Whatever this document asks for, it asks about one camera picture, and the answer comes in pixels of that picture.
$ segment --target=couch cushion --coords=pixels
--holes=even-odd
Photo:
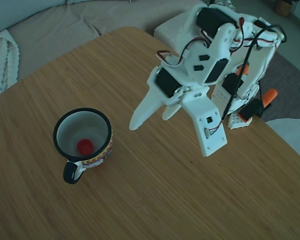
[[[8,29],[20,50],[18,79],[99,36],[69,6],[53,7]]]
[[[153,34],[154,29],[172,17],[202,4],[201,0],[88,1],[71,5],[100,34],[120,27],[134,26]]]
[[[0,31],[66,0],[0,0]]]
[[[175,45],[180,28],[185,24],[190,11],[184,12],[164,22],[154,30],[154,38],[176,50]]]

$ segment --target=red ball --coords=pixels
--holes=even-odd
[[[87,156],[93,153],[94,145],[89,139],[82,139],[76,145],[77,150],[83,156]]]

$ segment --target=white plastic bracket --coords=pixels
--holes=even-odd
[[[235,111],[230,114],[229,116],[229,122],[228,122],[228,127],[230,129],[238,129],[238,128],[243,128],[247,127],[250,125],[252,122],[252,117],[247,122],[244,122],[241,117],[239,117],[238,112]]]

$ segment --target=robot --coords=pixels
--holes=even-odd
[[[248,126],[278,94],[272,90],[265,99],[253,99],[259,80],[286,40],[280,26],[262,18],[215,4],[196,5],[177,36],[179,56],[157,52],[161,64],[147,80],[149,90],[129,129],[139,128],[164,105],[164,121],[183,108],[193,120],[203,156],[210,156],[227,144],[226,116],[230,115],[231,129]],[[210,86],[214,90],[208,98]]]

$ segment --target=orange part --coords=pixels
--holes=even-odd
[[[278,91],[271,88],[262,96],[263,106],[266,108],[276,97],[278,96]]]
[[[242,69],[242,65],[239,66],[238,70],[237,70],[236,73],[235,73],[237,76],[240,75],[241,69]],[[243,75],[248,75],[248,73],[249,73],[249,64],[247,64],[247,65],[245,66],[244,71],[243,71]]]

